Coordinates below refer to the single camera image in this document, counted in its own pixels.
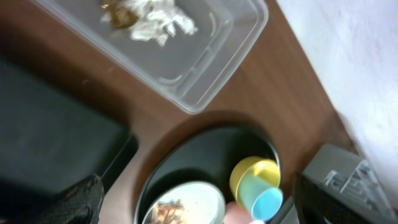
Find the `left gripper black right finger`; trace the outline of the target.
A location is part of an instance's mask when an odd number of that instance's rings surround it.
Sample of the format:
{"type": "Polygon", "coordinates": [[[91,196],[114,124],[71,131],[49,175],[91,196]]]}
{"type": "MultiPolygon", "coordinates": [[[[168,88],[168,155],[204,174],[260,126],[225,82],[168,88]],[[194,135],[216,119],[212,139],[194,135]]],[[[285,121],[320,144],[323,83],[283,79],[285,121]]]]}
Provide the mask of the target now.
{"type": "Polygon", "coordinates": [[[349,198],[316,183],[305,175],[297,175],[292,198],[300,224],[396,224],[397,220],[359,205],[349,198]]]}

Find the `yellow plastic bowl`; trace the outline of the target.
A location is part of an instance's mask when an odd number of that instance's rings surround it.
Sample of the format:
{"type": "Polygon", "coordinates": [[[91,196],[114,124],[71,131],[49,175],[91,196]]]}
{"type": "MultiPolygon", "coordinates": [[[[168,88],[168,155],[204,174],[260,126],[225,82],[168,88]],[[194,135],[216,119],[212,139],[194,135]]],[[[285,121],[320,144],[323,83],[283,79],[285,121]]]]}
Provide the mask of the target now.
{"type": "Polygon", "coordinates": [[[247,157],[236,164],[230,177],[229,187],[237,204],[242,206],[242,200],[239,198],[238,189],[245,174],[253,174],[263,180],[266,180],[273,187],[279,187],[281,182],[281,173],[278,163],[272,159],[265,159],[257,156],[247,157]]]}

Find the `gold foil wrapper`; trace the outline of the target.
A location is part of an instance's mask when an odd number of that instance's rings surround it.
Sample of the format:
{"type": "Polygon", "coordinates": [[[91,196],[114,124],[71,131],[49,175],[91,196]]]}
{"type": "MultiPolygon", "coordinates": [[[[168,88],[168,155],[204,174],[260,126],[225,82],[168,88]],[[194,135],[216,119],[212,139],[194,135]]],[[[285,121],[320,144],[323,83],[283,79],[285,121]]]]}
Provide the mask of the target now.
{"type": "Polygon", "coordinates": [[[100,21],[109,23],[113,29],[127,29],[133,26],[138,17],[120,0],[103,0],[104,14],[100,21]]]}

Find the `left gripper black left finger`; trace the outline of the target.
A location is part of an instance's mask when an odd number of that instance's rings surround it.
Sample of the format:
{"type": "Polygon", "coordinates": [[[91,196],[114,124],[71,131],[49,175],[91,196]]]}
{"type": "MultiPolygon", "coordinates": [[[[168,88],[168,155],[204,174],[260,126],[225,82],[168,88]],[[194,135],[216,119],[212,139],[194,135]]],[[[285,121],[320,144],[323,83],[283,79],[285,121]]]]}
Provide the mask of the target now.
{"type": "Polygon", "coordinates": [[[1,223],[98,223],[104,199],[101,177],[62,189],[1,181],[1,223]]]}

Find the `pink plastic cup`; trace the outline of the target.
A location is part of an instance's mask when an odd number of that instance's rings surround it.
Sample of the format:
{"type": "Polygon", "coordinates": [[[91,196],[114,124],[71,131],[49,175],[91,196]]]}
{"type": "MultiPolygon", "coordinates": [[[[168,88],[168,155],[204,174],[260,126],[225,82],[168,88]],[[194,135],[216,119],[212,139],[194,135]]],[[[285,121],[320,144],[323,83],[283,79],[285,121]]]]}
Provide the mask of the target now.
{"type": "Polygon", "coordinates": [[[240,207],[236,202],[226,205],[224,224],[264,224],[263,221],[254,221],[250,214],[240,207]]]}

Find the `food scraps and rice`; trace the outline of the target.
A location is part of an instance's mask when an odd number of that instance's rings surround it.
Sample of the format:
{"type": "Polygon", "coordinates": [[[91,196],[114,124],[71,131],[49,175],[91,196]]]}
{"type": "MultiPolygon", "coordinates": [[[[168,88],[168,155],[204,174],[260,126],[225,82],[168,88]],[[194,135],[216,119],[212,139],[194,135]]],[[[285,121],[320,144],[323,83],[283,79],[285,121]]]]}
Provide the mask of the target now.
{"type": "Polygon", "coordinates": [[[180,200],[157,202],[150,215],[150,224],[186,224],[188,211],[180,200]]]}

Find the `grey round plate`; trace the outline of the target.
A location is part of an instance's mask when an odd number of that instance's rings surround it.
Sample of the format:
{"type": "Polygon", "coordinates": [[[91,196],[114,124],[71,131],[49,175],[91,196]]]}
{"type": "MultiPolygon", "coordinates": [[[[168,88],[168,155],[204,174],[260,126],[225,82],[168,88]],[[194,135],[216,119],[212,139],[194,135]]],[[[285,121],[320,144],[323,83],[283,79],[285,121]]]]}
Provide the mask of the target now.
{"type": "Polygon", "coordinates": [[[165,191],[147,209],[141,224],[150,224],[151,211],[157,202],[180,200],[188,211],[186,224],[222,224],[226,202],[220,189],[204,181],[190,181],[165,191]]]}

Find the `light blue plastic cup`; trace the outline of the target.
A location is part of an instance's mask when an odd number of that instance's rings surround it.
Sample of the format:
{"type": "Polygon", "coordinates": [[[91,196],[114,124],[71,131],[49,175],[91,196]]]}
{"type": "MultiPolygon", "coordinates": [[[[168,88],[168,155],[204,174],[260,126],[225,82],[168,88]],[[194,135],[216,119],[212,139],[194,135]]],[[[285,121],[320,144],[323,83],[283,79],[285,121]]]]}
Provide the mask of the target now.
{"type": "Polygon", "coordinates": [[[238,200],[253,220],[268,221],[282,206],[283,192],[266,180],[245,174],[238,187],[238,200]]]}

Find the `white tissue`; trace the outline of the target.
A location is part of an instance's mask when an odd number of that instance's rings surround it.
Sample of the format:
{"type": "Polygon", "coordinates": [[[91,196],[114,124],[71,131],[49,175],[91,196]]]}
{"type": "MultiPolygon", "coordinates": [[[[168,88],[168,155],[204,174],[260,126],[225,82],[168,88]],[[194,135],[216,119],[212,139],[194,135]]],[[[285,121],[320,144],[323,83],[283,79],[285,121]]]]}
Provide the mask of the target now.
{"type": "Polygon", "coordinates": [[[137,22],[126,30],[132,40],[155,40],[163,47],[169,37],[175,37],[179,27],[186,35],[194,35],[198,27],[174,0],[120,0],[138,17],[137,22]]]}

